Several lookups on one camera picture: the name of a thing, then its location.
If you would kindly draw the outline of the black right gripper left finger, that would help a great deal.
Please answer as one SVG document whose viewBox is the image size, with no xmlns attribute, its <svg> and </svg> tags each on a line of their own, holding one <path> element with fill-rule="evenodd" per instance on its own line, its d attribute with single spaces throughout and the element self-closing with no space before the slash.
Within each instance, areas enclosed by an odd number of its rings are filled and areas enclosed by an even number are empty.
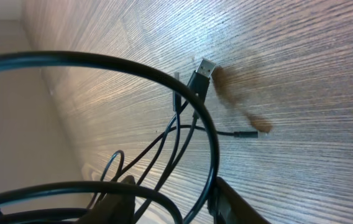
<svg viewBox="0 0 353 224">
<path fill-rule="evenodd" d="M 77 224 L 110 224 L 134 222 L 135 197 L 117 192 L 107 193 Z"/>
</svg>

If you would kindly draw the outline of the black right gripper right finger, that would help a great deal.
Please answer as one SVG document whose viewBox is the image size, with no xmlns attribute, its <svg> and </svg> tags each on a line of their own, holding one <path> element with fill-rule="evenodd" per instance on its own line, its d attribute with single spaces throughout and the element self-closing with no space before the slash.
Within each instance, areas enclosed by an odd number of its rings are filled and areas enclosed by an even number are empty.
<svg viewBox="0 0 353 224">
<path fill-rule="evenodd" d="M 221 177 L 216 177 L 207 202 L 214 223 L 270 224 Z"/>
</svg>

